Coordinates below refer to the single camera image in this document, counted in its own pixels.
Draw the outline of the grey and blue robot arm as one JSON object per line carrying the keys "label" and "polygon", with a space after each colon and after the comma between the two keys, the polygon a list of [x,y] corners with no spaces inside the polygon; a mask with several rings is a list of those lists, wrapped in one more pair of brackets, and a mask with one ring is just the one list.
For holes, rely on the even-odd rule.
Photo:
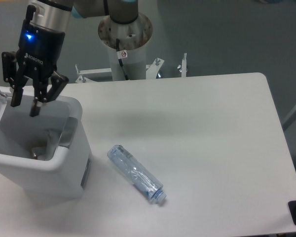
{"label": "grey and blue robot arm", "polygon": [[11,106],[20,106],[23,88],[33,82],[30,116],[39,115],[42,104],[54,101],[69,79],[57,71],[66,29],[72,14],[82,18],[108,16],[129,26],[139,17],[136,0],[31,0],[22,23],[19,49],[3,52],[3,80],[13,90]]}

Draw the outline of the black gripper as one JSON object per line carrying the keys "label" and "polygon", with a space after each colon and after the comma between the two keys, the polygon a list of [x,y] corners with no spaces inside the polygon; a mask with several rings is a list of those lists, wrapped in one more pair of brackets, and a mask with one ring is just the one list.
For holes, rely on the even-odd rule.
{"label": "black gripper", "polygon": [[13,89],[11,106],[21,104],[23,88],[28,78],[33,80],[34,100],[30,116],[40,113],[42,104],[56,100],[68,84],[69,79],[57,72],[64,32],[44,28],[32,23],[24,23],[17,52],[3,52],[3,80]]}

